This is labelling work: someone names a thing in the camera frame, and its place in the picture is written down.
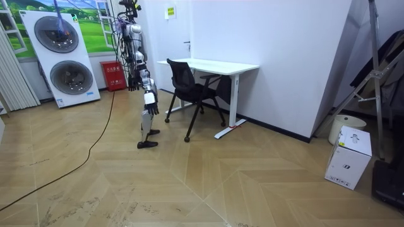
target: red fire extinguisher box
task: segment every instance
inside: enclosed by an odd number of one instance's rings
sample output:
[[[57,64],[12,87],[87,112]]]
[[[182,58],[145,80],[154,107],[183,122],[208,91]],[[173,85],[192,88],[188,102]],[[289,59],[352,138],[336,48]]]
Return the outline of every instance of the red fire extinguisher box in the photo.
[[[126,88],[124,71],[122,70],[119,61],[105,61],[100,63],[104,72],[105,83],[107,84],[108,91],[116,91]]]

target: chair leg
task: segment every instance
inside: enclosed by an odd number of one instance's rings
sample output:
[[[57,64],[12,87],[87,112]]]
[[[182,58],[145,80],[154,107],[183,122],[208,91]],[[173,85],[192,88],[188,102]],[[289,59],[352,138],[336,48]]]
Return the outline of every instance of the chair leg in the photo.
[[[210,79],[207,79],[207,80],[205,81],[205,85],[204,85],[204,87],[203,87],[203,91],[202,91],[201,97],[200,97],[199,100],[198,100],[198,104],[197,104],[197,106],[196,106],[194,116],[192,117],[191,124],[189,125],[189,129],[188,129],[188,131],[187,131],[187,135],[186,135],[185,138],[184,138],[184,141],[187,142],[187,143],[189,142],[189,135],[191,134],[192,127],[194,126],[195,119],[196,119],[196,116],[197,116],[197,114],[198,114],[198,111],[199,111],[199,109],[202,107],[202,100],[203,100],[203,97],[205,97],[205,94],[206,94],[206,92],[208,91],[209,80],[210,80]]]
[[[202,104],[202,101],[199,101],[197,106],[196,106],[194,116],[192,117],[191,124],[189,125],[187,135],[184,138],[184,141],[187,142],[187,143],[189,142],[189,135],[191,134],[192,128],[194,127],[195,119],[196,119],[196,116],[198,115],[198,111],[199,111],[199,108],[201,107],[201,104]]]
[[[170,122],[170,114],[171,114],[171,110],[172,110],[172,106],[174,105],[174,101],[175,101],[175,98],[176,98],[177,96],[174,94],[174,95],[172,95],[172,99],[171,99],[171,104],[170,104],[170,108],[169,108],[169,112],[168,112],[168,114],[167,114],[167,116],[165,117],[165,123],[169,123]]]
[[[217,112],[219,112],[220,118],[222,119],[222,123],[220,125],[222,127],[225,127],[226,126],[226,120],[225,120],[225,117],[223,116],[222,111],[220,110],[219,103],[217,103],[216,97],[213,98],[213,101],[215,102]]]

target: white desk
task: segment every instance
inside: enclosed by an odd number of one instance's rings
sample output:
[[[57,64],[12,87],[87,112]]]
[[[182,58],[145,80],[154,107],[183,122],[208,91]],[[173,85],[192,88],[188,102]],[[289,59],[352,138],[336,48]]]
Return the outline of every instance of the white desk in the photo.
[[[243,124],[246,120],[241,119],[239,121],[235,121],[235,115],[237,111],[237,97],[239,95],[239,76],[240,74],[252,70],[257,69],[259,66],[250,65],[250,64],[240,64],[240,63],[231,63],[231,62],[220,62],[220,61],[208,61],[202,59],[176,59],[173,60],[176,62],[186,62],[188,63],[191,69],[195,69],[197,71],[212,73],[212,74],[220,74],[224,76],[230,76],[232,78],[232,93],[230,99],[230,117],[229,117],[229,126],[223,131],[219,132],[215,135],[216,139],[221,138],[226,133],[235,129],[237,126]],[[167,61],[158,61],[157,63],[168,65]],[[180,110],[182,108],[186,108],[187,106],[192,105],[188,103],[187,105],[184,102],[180,102],[180,107],[173,108],[173,111]]]

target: desk leg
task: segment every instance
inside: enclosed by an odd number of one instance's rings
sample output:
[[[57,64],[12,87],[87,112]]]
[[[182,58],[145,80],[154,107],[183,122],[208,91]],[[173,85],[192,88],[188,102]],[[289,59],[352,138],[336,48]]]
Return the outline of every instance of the desk leg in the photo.
[[[239,74],[230,77],[232,78],[232,96],[230,99],[229,127],[216,134],[216,139],[220,139],[222,136],[246,121],[246,119],[240,119],[238,122],[235,121],[235,115],[237,114],[237,98],[239,96]]]
[[[193,105],[193,104],[192,103],[185,104],[185,101],[179,100],[179,107],[173,108],[171,110],[171,113],[175,112],[175,111],[178,111],[178,110],[182,110],[182,109],[187,108],[187,107],[190,107],[191,105]]]

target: grass picture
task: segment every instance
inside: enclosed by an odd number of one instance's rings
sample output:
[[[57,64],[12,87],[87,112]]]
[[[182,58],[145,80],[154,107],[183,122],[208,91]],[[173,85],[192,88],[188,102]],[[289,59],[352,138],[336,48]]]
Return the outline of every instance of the grass picture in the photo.
[[[7,0],[9,4],[10,11],[16,21],[17,28],[19,29],[21,35],[23,36],[24,43],[27,47],[27,51],[16,54],[17,57],[35,57],[35,52],[33,50],[31,41],[27,35],[27,31],[21,21],[19,10],[27,9],[34,11],[54,11],[54,7],[51,4],[52,1],[47,0]],[[113,51],[112,48],[107,47],[104,39],[104,34],[102,31],[101,23],[98,20],[98,12],[94,8],[90,7],[88,4],[84,4],[83,8],[78,9],[64,2],[65,5],[59,5],[61,13],[73,13],[79,19],[80,30],[83,34],[84,43],[88,53],[93,52],[107,52]],[[109,26],[105,25],[105,30],[109,31]],[[21,48],[20,42],[16,36],[9,35],[10,42],[14,49]]]

